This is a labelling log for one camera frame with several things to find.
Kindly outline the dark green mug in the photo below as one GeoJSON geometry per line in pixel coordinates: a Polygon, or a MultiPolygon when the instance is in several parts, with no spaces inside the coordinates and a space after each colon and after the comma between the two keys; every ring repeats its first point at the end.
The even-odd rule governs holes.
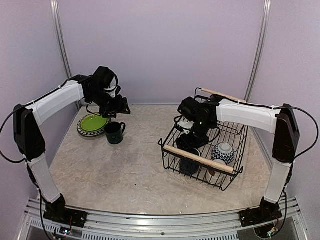
{"type": "Polygon", "coordinates": [[[126,129],[126,124],[124,122],[110,122],[105,125],[104,133],[107,141],[111,145],[120,144],[124,138],[124,131],[126,129]]]}

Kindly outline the dark blue mug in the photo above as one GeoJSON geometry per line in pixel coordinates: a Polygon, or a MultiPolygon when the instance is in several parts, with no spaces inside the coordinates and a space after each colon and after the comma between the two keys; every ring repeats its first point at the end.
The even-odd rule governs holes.
{"type": "MultiPolygon", "coordinates": [[[[189,148],[185,149],[184,151],[194,154],[196,156],[201,156],[200,151],[196,148],[189,148]]],[[[186,160],[186,158],[181,158],[179,163],[179,170],[183,175],[192,176],[199,170],[199,165],[186,160]]]]}

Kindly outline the black white striped plate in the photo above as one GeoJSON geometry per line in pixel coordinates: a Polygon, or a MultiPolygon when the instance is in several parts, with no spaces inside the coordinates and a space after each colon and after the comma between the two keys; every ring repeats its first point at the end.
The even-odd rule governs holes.
{"type": "Polygon", "coordinates": [[[101,128],[101,129],[98,129],[96,131],[86,131],[86,130],[83,130],[81,127],[80,128],[77,128],[77,132],[82,136],[82,137],[85,137],[85,138],[94,138],[94,137],[98,137],[100,135],[102,135],[104,133],[104,129],[101,128]]]}

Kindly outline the blue white patterned bowl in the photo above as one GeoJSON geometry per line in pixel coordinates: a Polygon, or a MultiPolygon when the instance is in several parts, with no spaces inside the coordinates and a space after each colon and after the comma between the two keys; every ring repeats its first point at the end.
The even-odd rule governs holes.
{"type": "Polygon", "coordinates": [[[221,160],[226,165],[230,165],[235,160],[235,150],[230,144],[221,142],[212,149],[211,159],[221,160]]]}

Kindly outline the green leaf shaped plate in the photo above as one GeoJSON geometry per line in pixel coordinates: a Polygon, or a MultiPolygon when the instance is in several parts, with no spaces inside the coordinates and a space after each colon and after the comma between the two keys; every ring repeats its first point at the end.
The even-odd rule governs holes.
{"type": "Polygon", "coordinates": [[[80,121],[80,128],[86,132],[95,132],[102,129],[107,123],[107,118],[103,118],[100,115],[89,114],[80,121]]]}

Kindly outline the yellow woven pattern plate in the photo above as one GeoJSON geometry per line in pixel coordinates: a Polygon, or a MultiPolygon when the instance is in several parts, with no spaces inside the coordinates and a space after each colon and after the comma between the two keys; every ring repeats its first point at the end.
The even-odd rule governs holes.
{"type": "Polygon", "coordinates": [[[110,118],[103,118],[97,114],[87,114],[77,123],[77,132],[86,138],[93,138],[104,133],[104,128],[111,123],[110,118]]]}

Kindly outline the white cup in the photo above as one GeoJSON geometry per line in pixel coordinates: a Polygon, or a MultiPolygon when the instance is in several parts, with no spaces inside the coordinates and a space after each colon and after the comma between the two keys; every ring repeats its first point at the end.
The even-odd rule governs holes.
{"type": "Polygon", "coordinates": [[[223,173],[217,172],[213,169],[208,169],[205,175],[205,179],[209,184],[220,185],[223,180],[223,173]]]}

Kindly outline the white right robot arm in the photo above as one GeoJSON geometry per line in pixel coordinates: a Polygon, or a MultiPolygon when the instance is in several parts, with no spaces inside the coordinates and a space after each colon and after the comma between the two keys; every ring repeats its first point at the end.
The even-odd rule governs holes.
{"type": "Polygon", "coordinates": [[[290,169],[296,157],[300,130],[291,105],[259,105],[213,94],[203,101],[185,98],[177,108],[178,113],[192,123],[189,133],[181,136],[181,149],[198,149],[210,141],[208,132],[219,123],[248,126],[272,136],[273,165],[264,193],[264,203],[256,210],[256,218],[266,222],[275,212],[290,169]]]}

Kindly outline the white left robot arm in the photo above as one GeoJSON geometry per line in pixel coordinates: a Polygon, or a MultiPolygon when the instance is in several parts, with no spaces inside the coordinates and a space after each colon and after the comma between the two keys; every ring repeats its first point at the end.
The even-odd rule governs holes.
{"type": "Polygon", "coordinates": [[[25,157],[41,196],[48,203],[55,203],[61,193],[46,160],[46,142],[41,125],[80,100],[96,104],[102,118],[116,118],[118,114],[129,115],[131,111],[128,100],[120,95],[120,91],[118,76],[108,70],[106,73],[90,76],[77,75],[39,99],[14,108],[14,141],[25,157]]]}

